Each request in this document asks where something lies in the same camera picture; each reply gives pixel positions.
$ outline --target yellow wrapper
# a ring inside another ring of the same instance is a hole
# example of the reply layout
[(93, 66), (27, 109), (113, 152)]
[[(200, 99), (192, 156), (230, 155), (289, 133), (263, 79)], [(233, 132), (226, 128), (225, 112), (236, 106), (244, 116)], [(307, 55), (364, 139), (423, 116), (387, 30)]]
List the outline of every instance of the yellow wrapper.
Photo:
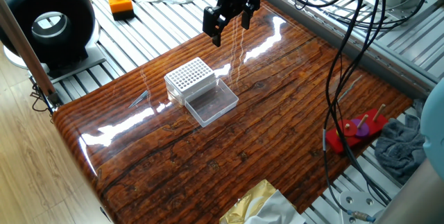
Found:
[(250, 217), (255, 216), (264, 203), (276, 192), (267, 180), (262, 180), (255, 187), (248, 190), (234, 206), (219, 220), (220, 224), (244, 224)]

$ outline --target white perforated lid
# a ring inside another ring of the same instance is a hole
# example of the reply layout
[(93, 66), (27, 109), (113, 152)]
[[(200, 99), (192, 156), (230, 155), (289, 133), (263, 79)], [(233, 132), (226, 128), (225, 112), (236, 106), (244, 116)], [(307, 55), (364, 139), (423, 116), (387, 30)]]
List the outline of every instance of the white perforated lid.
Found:
[(166, 75), (169, 82), (181, 93), (198, 84), (200, 81), (213, 77), (213, 70), (208, 67), (200, 58), (194, 58), (192, 61), (180, 66)]

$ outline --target plastic container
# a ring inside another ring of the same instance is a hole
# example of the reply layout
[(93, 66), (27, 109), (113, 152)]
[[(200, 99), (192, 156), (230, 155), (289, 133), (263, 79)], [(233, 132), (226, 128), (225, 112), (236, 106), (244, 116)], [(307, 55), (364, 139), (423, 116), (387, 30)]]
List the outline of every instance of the plastic container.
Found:
[(234, 108), (239, 100), (200, 58), (180, 66), (164, 79), (170, 95), (185, 105), (202, 127)]
[(203, 94), (216, 85), (216, 76), (207, 64), (200, 58), (194, 58), (188, 63), (168, 73), (165, 77), (166, 89), (181, 105), (185, 99), (197, 91)]
[(185, 107), (197, 122), (205, 127), (234, 108), (237, 101), (239, 101), (239, 98), (221, 79), (218, 79), (213, 88), (207, 89), (200, 96), (192, 95), (186, 98)]

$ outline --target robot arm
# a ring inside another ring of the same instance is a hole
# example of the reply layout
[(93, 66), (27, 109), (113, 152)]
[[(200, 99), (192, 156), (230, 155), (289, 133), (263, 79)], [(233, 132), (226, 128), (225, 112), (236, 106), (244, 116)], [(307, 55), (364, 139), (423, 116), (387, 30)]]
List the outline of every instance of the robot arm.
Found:
[(206, 7), (203, 15), (203, 32), (221, 45), (221, 33), (230, 20), (242, 12), (242, 27), (250, 28), (253, 13), (260, 8), (260, 0), (217, 0), (215, 7)]

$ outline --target wooden table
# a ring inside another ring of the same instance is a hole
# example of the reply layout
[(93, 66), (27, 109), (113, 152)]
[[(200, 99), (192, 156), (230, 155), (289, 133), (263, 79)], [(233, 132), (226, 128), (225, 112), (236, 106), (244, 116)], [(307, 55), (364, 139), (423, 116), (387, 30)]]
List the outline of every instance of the wooden table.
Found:
[[(250, 30), (240, 21), (224, 30), (220, 48), (199, 35), (54, 114), (116, 223), (218, 223), (263, 179), (299, 212), (324, 191), (325, 79), (336, 49), (265, 1)], [(197, 56), (239, 97), (205, 128), (168, 99), (163, 79)], [(338, 77), (336, 68), (333, 85)], [(341, 101), (344, 118), (382, 103), (396, 117), (411, 105), (362, 69), (347, 88), (358, 78)], [(150, 96), (128, 109), (145, 90)], [(349, 165), (330, 150), (328, 160), (332, 178)]]

